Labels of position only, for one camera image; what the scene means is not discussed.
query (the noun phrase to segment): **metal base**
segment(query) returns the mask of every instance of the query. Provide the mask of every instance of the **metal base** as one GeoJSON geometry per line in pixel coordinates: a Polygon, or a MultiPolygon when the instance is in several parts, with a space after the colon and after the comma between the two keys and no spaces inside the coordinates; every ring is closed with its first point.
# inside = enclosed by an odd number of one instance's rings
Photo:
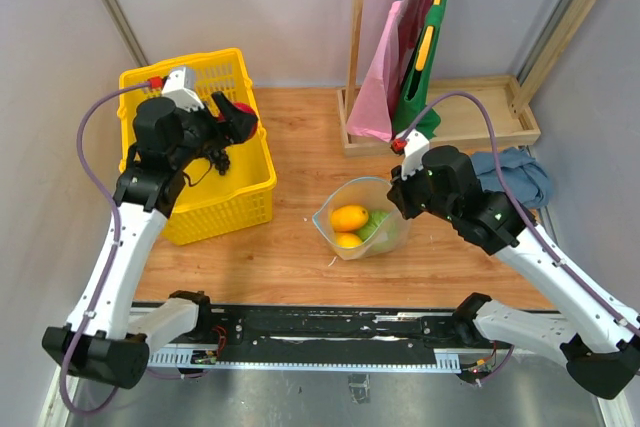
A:
{"type": "Polygon", "coordinates": [[[216,344],[174,344],[160,349],[149,359],[149,367],[211,369],[211,370],[275,370],[308,372],[413,372],[457,374],[460,372],[458,354],[434,352],[435,362],[428,364],[335,364],[309,362],[233,362],[219,360],[213,365],[196,364],[192,359],[203,351],[216,351],[216,344]]]}
{"type": "MultiPolygon", "coordinates": [[[[483,388],[451,374],[354,378],[345,372],[255,370],[220,370],[184,381],[145,376],[136,389],[119,392],[90,425],[604,425],[591,395],[563,369],[532,355],[515,355],[483,388]]],[[[97,405],[107,390],[82,381],[76,401],[84,408],[97,405]]],[[[85,422],[72,417],[67,427],[89,425],[85,422]]]]}

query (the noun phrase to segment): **clear plastic container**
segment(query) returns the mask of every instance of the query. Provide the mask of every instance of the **clear plastic container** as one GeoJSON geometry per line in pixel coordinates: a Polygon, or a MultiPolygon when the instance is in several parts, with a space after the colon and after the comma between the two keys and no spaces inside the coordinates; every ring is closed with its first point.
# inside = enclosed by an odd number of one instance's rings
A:
{"type": "Polygon", "coordinates": [[[410,222],[402,218],[397,207],[387,199],[391,184],[378,177],[361,177],[352,180],[327,199],[322,208],[313,215],[313,223],[327,239],[331,248],[344,260],[361,259],[397,249],[407,241],[410,222]],[[362,244],[345,249],[334,242],[331,213],[345,205],[362,205],[369,211],[384,210],[389,215],[375,232],[362,244]]]}

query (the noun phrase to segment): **red object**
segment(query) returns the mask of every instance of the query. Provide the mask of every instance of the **red object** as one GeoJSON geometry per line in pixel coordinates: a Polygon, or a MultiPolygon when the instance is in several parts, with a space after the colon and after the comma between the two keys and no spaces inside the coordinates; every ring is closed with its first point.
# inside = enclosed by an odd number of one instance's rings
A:
{"type": "Polygon", "coordinates": [[[404,148],[406,146],[407,146],[406,140],[396,139],[393,142],[391,142],[391,150],[393,150],[398,155],[404,152],[404,148]]]}
{"type": "Polygon", "coordinates": [[[220,325],[216,325],[213,330],[218,334],[218,352],[217,355],[218,357],[220,356],[220,353],[222,352],[222,349],[225,348],[225,346],[227,345],[227,331],[224,327],[220,326],[220,325]]]}
{"type": "Polygon", "coordinates": [[[164,84],[162,77],[151,77],[149,82],[151,83],[152,89],[161,89],[164,84]]]}
{"type": "MultiPolygon", "coordinates": [[[[247,104],[243,104],[242,102],[234,102],[233,105],[235,106],[236,109],[244,112],[245,114],[253,114],[257,117],[255,111],[251,107],[249,107],[247,104]]],[[[218,120],[224,121],[224,115],[222,115],[222,112],[218,113],[218,120]]],[[[256,122],[253,125],[253,129],[251,129],[251,133],[249,134],[249,139],[252,139],[253,136],[256,135],[257,131],[258,131],[258,122],[256,122]]]]}

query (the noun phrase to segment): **green bag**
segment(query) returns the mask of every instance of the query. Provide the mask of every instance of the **green bag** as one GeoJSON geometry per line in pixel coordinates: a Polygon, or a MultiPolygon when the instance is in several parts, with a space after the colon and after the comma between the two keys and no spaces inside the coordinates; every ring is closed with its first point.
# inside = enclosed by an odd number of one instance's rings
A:
{"type": "MultiPolygon", "coordinates": [[[[398,133],[405,130],[411,122],[417,117],[417,115],[424,109],[427,104],[427,91],[429,89],[429,77],[431,76],[431,67],[433,66],[433,59],[436,54],[436,46],[438,45],[438,38],[440,37],[440,26],[442,25],[442,19],[444,18],[445,8],[447,7],[447,0],[441,0],[440,5],[432,5],[427,12],[424,21],[424,27],[420,33],[420,40],[413,51],[411,61],[407,73],[402,83],[402,90],[400,92],[400,99],[396,107],[396,113],[391,122],[393,126],[393,132],[398,133]],[[433,38],[431,45],[429,46],[429,53],[427,54],[427,60],[422,72],[416,70],[416,60],[418,57],[418,50],[427,32],[427,27],[433,26],[433,38]]],[[[418,126],[417,130],[431,139],[435,136],[434,130],[440,125],[440,116],[432,109],[427,115],[425,115],[418,126]]]]}

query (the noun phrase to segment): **yellow basket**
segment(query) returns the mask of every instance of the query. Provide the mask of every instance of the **yellow basket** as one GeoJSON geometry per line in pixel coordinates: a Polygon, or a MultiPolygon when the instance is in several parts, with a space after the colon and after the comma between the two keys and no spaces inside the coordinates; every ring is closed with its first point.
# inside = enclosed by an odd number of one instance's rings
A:
{"type": "MultiPolygon", "coordinates": [[[[222,91],[233,102],[245,103],[258,114],[251,90],[251,79],[238,49],[185,55],[149,67],[133,69],[120,76],[120,88],[150,77],[166,76],[173,67],[188,65],[196,71],[196,92],[217,113],[211,94],[222,91]]],[[[133,118],[140,102],[160,95],[159,90],[139,89],[120,96],[118,117],[122,124],[122,161],[124,170],[127,150],[135,141],[133,118]]],[[[231,167],[225,176],[215,170],[205,175],[195,187],[185,187],[163,235],[182,245],[252,225],[269,222],[273,217],[273,189],[276,172],[267,146],[267,132],[258,125],[256,135],[242,145],[227,148],[231,167]]],[[[209,163],[198,159],[186,169],[196,182],[205,174],[209,163]]]]}

